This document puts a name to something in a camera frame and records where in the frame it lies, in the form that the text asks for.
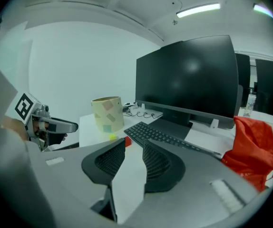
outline keyboard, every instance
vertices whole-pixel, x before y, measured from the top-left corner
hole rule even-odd
[[[208,151],[208,150],[204,150],[199,147],[196,147],[189,142],[186,142],[184,140],[180,140],[168,134],[162,133],[150,127],[148,124],[144,122],[139,122],[138,124],[124,130],[124,133],[126,133],[132,140],[134,140],[141,147],[143,147],[143,142],[145,139],[152,139],[152,140],[157,140],[164,143],[169,143],[181,148],[186,148],[186,149],[198,151],[201,153],[206,153],[214,157],[217,157],[219,159],[221,158],[220,153],[217,153],[214,151]]]

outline ceiling light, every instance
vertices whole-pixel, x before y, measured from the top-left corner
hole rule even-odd
[[[198,7],[191,8],[191,9],[186,9],[186,10],[177,12],[176,15],[179,18],[182,18],[184,16],[191,15],[191,14],[194,14],[194,13],[200,13],[200,12],[215,10],[215,9],[216,10],[220,9],[220,3],[201,5],[201,6],[198,6]]]
[[[273,18],[273,13],[271,11],[269,11],[268,9],[260,6],[260,5],[254,4],[254,10],[258,11],[258,12],[261,12],[261,13],[265,13],[268,16],[271,16]]]

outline red bag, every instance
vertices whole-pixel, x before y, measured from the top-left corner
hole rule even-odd
[[[236,136],[233,149],[222,162],[263,191],[267,175],[273,170],[273,131],[265,122],[234,117]]]

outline computer monitor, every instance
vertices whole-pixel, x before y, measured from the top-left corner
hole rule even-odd
[[[235,53],[238,68],[238,82],[243,87],[241,107],[246,107],[250,93],[251,63],[248,55]]]
[[[254,82],[253,95],[257,94],[257,82]]]
[[[163,108],[162,119],[152,123],[158,130],[167,132],[173,122],[187,134],[190,114],[233,121],[238,71],[229,36],[166,46],[139,58],[136,67],[136,101]]]
[[[257,93],[254,110],[273,115],[273,61],[256,59]]]
[[[257,90],[273,95],[273,61],[256,59]]]

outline white tape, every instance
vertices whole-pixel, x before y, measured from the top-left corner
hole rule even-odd
[[[39,122],[38,127],[39,127],[40,130],[46,130],[45,122]]]
[[[47,163],[47,165],[54,165],[54,164],[57,164],[57,163],[61,163],[63,161],[64,161],[64,158],[57,157],[57,158],[54,158],[54,159],[51,159],[51,160],[47,160],[46,163]]]

